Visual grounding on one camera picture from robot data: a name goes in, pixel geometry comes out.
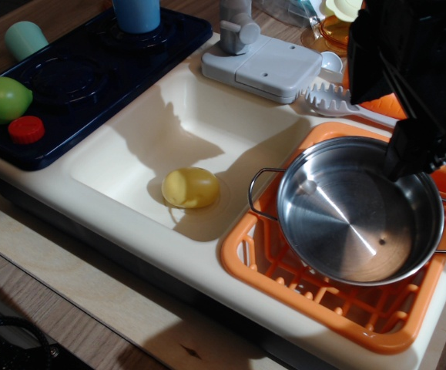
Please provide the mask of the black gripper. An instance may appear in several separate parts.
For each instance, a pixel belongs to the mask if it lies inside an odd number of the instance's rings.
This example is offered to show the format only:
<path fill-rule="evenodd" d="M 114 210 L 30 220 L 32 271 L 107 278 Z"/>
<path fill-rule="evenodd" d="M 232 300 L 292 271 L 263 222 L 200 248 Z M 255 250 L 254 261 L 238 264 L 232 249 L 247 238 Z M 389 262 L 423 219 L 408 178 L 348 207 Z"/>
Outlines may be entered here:
<path fill-rule="evenodd" d="M 446 1 L 365 1 L 347 57 L 352 103 L 394 93 L 409 117 L 395 125 L 384 175 L 446 167 Z"/>

